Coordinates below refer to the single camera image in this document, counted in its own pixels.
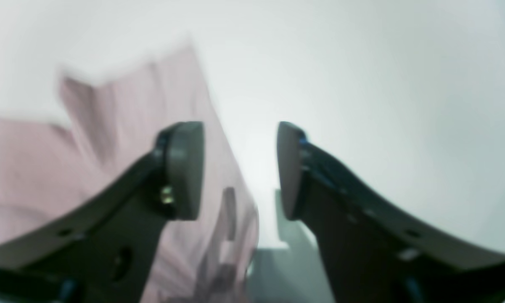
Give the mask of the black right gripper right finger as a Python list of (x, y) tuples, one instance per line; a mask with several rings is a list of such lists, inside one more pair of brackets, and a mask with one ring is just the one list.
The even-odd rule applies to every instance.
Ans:
[(338, 303), (503, 303), (505, 254), (422, 222), (290, 122), (277, 131), (281, 203), (314, 234)]

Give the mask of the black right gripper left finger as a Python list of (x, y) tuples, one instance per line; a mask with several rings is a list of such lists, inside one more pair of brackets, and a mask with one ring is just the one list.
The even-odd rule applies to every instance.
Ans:
[(100, 194), (0, 244), (0, 303), (138, 303), (166, 224), (198, 217), (204, 134), (174, 123)]

